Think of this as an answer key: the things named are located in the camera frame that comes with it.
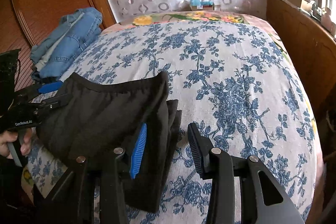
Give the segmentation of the person's left hand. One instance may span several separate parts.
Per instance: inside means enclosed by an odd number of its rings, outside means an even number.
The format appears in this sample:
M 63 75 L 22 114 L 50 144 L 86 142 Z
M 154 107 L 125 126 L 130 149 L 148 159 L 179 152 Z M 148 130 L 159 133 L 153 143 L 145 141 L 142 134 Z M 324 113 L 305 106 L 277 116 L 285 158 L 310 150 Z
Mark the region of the person's left hand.
M 24 137 L 23 137 L 23 144 L 21 145 L 21 153 L 23 156 L 27 156 L 31 151 L 31 138 L 33 135 L 33 131 L 31 128 L 26 129 Z M 4 131 L 0 135 L 0 153 L 1 156 L 7 159 L 13 159 L 13 156 L 9 150 L 8 144 L 13 143 L 18 138 L 17 132 L 9 132 Z

